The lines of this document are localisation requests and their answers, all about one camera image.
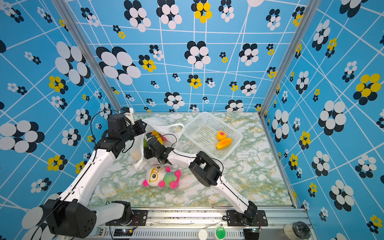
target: toy fruit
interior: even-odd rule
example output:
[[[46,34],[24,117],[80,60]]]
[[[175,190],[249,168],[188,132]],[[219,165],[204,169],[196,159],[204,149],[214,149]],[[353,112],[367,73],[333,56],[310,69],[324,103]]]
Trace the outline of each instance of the toy fruit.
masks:
[[[226,139],[220,140],[220,142],[217,143],[216,148],[221,150],[231,145],[231,143],[232,139],[230,137],[227,137]]]
[[[223,132],[223,131],[219,131],[217,133],[216,137],[217,137],[218,140],[223,140],[223,139],[225,139],[227,137],[227,134],[225,132]]]

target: green button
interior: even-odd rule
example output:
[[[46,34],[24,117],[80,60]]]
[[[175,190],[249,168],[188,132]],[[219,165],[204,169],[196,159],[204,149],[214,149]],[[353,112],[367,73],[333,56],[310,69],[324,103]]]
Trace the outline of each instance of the green button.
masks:
[[[216,229],[216,236],[219,239],[225,238],[225,230],[222,227],[219,227],[218,229]]]

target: plush toy face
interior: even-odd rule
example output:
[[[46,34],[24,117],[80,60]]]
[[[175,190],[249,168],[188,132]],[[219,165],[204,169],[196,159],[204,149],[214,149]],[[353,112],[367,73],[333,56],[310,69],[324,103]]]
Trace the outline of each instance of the plush toy face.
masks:
[[[149,186],[156,187],[163,180],[167,171],[160,165],[155,165],[153,168],[148,169],[146,179]]]

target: metal plate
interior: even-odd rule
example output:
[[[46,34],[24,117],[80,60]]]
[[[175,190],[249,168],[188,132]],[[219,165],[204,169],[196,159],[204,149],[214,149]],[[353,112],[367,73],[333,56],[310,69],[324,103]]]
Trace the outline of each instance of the metal plate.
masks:
[[[145,226],[146,222],[147,222],[147,215],[148,215],[148,211],[147,210],[132,210],[133,212],[133,216],[137,216],[140,221],[139,221],[139,226]],[[135,218],[132,218],[132,221],[130,221],[129,223],[127,223],[125,220],[120,220],[120,219],[117,219],[117,220],[112,220],[110,222],[106,222],[105,225],[106,226],[137,226],[137,222],[135,222],[134,220]]]
[[[257,210],[256,212],[256,216],[257,218],[260,220],[260,223],[261,223],[261,226],[262,227],[266,227],[268,226],[268,220],[265,216],[265,211],[263,210]],[[240,227],[240,226],[245,226],[247,227],[246,225],[244,225],[242,222],[241,222],[241,218],[240,218],[240,215],[238,214],[238,212],[236,212],[235,210],[227,210],[227,217],[229,218],[227,220],[227,224],[228,226],[230,227]],[[255,222],[252,227],[258,227],[259,226],[259,223],[258,222]]]

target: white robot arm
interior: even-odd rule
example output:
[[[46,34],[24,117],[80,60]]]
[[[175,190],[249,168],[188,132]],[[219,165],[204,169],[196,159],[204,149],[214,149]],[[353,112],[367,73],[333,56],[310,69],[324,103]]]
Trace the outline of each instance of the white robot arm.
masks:
[[[110,116],[108,130],[96,144],[89,162],[76,179],[58,199],[48,200],[44,204],[41,222],[47,221],[51,233],[84,238],[95,226],[115,219],[127,222],[132,219],[131,205],[128,202],[115,201],[98,208],[87,208],[93,190],[109,165],[123,150],[126,141],[132,141],[136,136],[145,133],[146,123],[141,120],[134,122],[133,111],[129,108],[123,110],[125,114]],[[160,163],[188,167],[200,183],[215,188],[233,205],[244,224],[251,226],[256,221],[257,207],[227,182],[220,167],[206,153],[182,153],[171,147],[164,147],[153,136],[147,137],[150,152]]]

